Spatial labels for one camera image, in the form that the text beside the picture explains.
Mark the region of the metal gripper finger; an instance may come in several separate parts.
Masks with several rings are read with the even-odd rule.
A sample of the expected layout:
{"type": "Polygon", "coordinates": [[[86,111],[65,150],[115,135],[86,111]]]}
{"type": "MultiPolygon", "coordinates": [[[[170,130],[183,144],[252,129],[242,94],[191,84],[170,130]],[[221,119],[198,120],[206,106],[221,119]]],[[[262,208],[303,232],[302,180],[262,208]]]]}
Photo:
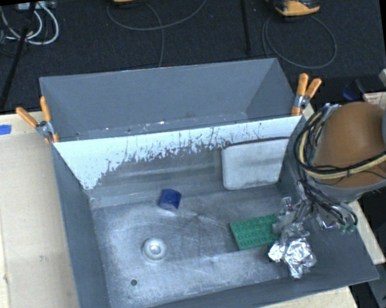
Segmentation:
{"type": "Polygon", "coordinates": [[[293,202],[292,198],[289,196],[284,197],[281,200],[281,209],[278,213],[280,218],[299,218],[304,217],[306,213],[306,202],[302,199],[298,200],[297,202],[293,202]]]}
{"type": "Polygon", "coordinates": [[[287,224],[278,222],[274,226],[279,241],[310,236],[310,232],[306,230],[305,224],[302,221],[294,221],[287,224]]]}

